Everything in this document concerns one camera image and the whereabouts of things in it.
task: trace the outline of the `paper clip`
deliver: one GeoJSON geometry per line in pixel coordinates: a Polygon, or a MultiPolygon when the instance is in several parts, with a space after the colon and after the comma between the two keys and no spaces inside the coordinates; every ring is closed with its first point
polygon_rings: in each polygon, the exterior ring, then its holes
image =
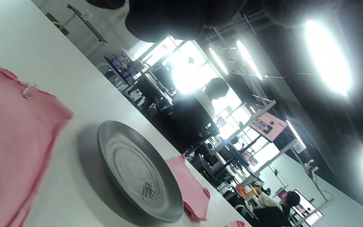
{"type": "Polygon", "coordinates": [[[25,99],[32,99],[32,95],[33,93],[37,90],[36,88],[36,85],[35,84],[29,84],[29,83],[26,83],[27,86],[26,88],[23,90],[22,92],[22,96],[25,98],[25,99]]]}

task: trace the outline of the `pink sign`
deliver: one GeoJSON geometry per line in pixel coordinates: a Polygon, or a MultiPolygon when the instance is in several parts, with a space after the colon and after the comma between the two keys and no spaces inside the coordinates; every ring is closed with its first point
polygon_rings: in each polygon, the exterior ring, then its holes
{"type": "Polygon", "coordinates": [[[251,128],[273,142],[287,125],[286,122],[266,112],[251,124],[251,128]]]}

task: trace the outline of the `white shirt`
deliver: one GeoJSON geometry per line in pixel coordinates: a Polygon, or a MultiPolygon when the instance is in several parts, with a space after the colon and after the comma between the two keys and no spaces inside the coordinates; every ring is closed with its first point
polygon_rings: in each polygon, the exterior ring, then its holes
{"type": "MultiPolygon", "coordinates": [[[[200,102],[200,104],[204,107],[205,111],[208,113],[208,115],[213,118],[215,116],[215,109],[212,105],[212,101],[209,99],[208,95],[206,95],[203,91],[198,90],[193,95],[196,97],[196,99],[200,102]]],[[[177,102],[181,101],[185,96],[183,95],[176,95],[172,99],[173,104],[176,104],[177,102]]]]}
{"type": "Polygon", "coordinates": [[[279,204],[277,201],[273,200],[266,193],[261,193],[258,196],[258,203],[260,205],[254,207],[254,209],[261,209],[261,208],[265,208],[265,207],[278,207],[282,211],[281,204],[279,204]]]}

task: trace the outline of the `bright window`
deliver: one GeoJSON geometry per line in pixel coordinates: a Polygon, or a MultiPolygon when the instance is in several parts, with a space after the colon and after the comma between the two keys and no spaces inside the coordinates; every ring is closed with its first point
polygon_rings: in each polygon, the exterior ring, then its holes
{"type": "Polygon", "coordinates": [[[258,164],[255,166],[251,166],[251,169],[253,171],[257,171],[267,161],[278,155],[278,153],[279,150],[273,143],[266,145],[263,149],[261,149],[254,155],[255,159],[258,161],[258,164]]]}

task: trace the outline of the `pink cloth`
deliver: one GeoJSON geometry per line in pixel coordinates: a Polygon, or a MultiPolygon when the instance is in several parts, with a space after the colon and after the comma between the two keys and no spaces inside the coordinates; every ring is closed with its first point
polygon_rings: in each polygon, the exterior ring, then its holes
{"type": "Polygon", "coordinates": [[[201,186],[184,161],[183,156],[178,156],[166,160],[166,163],[179,185],[186,213],[190,215],[193,221],[206,221],[210,198],[209,191],[201,186]]]}
{"type": "Polygon", "coordinates": [[[72,118],[55,96],[34,90],[28,100],[25,88],[0,67],[0,227],[23,225],[55,139],[72,118]]]}
{"type": "Polygon", "coordinates": [[[245,227],[245,223],[243,221],[234,221],[233,223],[230,223],[226,227],[245,227]]]}

